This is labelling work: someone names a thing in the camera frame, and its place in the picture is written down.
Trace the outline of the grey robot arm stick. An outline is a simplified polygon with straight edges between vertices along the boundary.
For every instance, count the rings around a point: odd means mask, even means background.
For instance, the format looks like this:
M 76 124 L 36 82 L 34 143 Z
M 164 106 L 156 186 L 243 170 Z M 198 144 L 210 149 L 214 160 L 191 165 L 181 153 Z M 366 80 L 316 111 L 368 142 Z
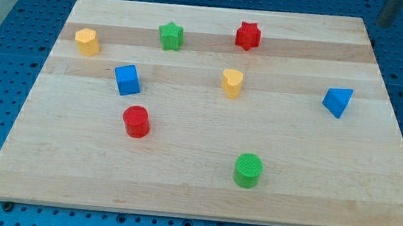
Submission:
M 393 25 L 402 8 L 403 0 L 385 0 L 376 17 L 376 25 L 381 28 L 389 28 Z

